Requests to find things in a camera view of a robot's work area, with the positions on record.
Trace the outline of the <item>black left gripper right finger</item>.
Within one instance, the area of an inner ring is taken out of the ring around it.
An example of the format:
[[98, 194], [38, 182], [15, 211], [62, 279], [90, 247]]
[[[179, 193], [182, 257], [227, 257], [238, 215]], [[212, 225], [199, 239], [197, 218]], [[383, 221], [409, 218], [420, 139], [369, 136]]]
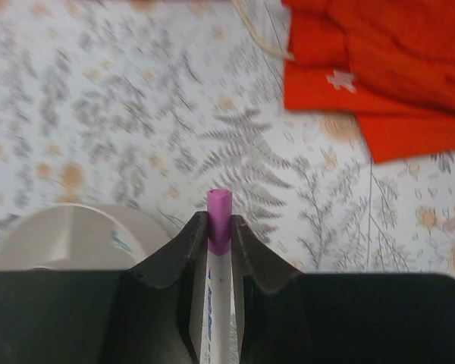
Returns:
[[262, 243], [240, 215], [231, 218], [238, 353], [287, 359], [303, 345], [301, 272]]

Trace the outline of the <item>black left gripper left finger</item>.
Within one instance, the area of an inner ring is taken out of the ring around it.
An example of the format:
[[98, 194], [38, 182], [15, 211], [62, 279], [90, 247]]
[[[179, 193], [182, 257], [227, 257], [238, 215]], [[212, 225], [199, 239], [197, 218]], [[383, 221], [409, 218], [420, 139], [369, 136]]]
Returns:
[[172, 240], [128, 271], [134, 359], [199, 360], [209, 219], [195, 212]]

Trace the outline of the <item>white marker purple cap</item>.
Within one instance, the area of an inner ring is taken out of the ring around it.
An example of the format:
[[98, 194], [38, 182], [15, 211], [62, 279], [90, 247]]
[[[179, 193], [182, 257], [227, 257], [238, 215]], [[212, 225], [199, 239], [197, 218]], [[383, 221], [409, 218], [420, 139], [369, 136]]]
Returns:
[[236, 336], [231, 258], [231, 217], [233, 194], [230, 190], [207, 192], [209, 218], [206, 303], [202, 333], [204, 363], [233, 363]]

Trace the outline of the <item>white round desk organizer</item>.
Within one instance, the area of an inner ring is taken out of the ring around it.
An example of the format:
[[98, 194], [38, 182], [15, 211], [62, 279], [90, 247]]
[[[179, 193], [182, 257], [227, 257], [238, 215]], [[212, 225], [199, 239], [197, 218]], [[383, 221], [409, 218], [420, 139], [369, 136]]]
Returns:
[[128, 269], [170, 240], [136, 209], [53, 205], [21, 217], [0, 238], [0, 271]]

